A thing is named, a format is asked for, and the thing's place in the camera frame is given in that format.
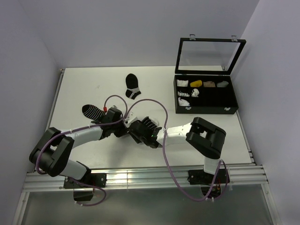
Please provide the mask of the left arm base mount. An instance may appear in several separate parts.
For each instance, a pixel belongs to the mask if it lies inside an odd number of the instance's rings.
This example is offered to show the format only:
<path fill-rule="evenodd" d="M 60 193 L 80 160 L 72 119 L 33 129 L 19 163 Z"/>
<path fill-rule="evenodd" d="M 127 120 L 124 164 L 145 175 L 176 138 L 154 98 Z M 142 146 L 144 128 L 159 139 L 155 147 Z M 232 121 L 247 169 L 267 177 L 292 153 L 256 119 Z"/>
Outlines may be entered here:
<path fill-rule="evenodd" d="M 104 190 L 106 186 L 106 173 L 88 173 L 80 180 L 66 177 L 63 188 L 73 190 L 73 199 L 77 204 L 83 206 L 94 206 L 102 203 L 107 196 Z M 92 198 L 96 197 L 96 191 L 101 191 L 102 198 L 95 203 L 92 203 Z"/>

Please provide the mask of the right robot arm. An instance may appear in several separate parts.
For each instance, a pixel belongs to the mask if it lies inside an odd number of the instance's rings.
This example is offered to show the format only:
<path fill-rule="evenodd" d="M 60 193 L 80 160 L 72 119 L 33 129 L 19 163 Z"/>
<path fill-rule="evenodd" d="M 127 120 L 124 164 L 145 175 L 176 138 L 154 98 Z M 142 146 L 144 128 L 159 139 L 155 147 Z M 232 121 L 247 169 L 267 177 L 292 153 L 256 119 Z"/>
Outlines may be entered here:
<path fill-rule="evenodd" d="M 158 127 L 149 119 L 136 120 L 128 127 L 128 133 L 137 143 L 153 149 L 188 143 L 204 156 L 204 180 L 212 183 L 219 177 L 217 166 L 226 132 L 207 120 L 195 117 L 188 124 L 170 128 Z"/>

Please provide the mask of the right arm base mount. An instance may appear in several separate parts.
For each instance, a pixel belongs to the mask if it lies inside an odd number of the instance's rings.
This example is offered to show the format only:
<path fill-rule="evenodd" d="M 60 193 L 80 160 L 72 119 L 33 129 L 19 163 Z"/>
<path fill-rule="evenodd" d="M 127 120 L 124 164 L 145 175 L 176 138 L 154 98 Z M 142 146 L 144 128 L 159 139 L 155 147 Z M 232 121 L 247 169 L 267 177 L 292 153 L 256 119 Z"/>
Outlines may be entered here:
<path fill-rule="evenodd" d="M 188 171 L 188 182 L 190 185 L 204 185 L 205 187 L 201 187 L 201 192 L 203 195 L 206 195 L 209 191 L 211 182 L 213 180 L 214 175 L 205 173 L 204 170 L 189 170 Z M 210 192 L 208 198 L 215 198 L 221 195 L 222 193 L 222 184 L 228 184 L 230 182 L 229 175 L 227 174 L 225 169 L 220 169 L 215 182 L 214 186 Z"/>

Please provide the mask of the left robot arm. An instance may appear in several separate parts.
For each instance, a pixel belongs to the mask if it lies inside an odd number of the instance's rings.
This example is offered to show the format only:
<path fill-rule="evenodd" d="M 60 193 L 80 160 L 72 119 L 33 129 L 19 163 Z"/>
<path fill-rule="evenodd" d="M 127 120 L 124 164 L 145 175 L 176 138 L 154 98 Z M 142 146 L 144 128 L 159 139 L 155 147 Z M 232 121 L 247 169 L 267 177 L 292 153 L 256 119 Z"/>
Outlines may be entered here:
<path fill-rule="evenodd" d="M 39 173 L 51 177 L 71 177 L 80 187 L 86 187 L 91 183 L 90 169 L 69 159 L 72 149 L 103 140 L 111 134 L 123 135 L 125 131 L 122 112 L 111 107 L 103 117 L 86 127 L 66 131 L 54 127 L 47 129 L 30 153 L 29 161 L 36 166 Z"/>

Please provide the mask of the black pinstriped sock white toe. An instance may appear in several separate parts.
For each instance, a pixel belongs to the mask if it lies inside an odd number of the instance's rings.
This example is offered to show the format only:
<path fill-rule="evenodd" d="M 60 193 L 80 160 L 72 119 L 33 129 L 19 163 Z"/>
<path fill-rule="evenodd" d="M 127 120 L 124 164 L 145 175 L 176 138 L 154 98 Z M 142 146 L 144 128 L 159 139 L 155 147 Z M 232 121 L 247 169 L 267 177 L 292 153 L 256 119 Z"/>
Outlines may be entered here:
<path fill-rule="evenodd" d="M 150 128 L 151 130 L 154 130 L 159 126 L 159 122 L 151 119 L 149 116 L 145 117 L 144 119 L 141 120 L 142 124 Z"/>

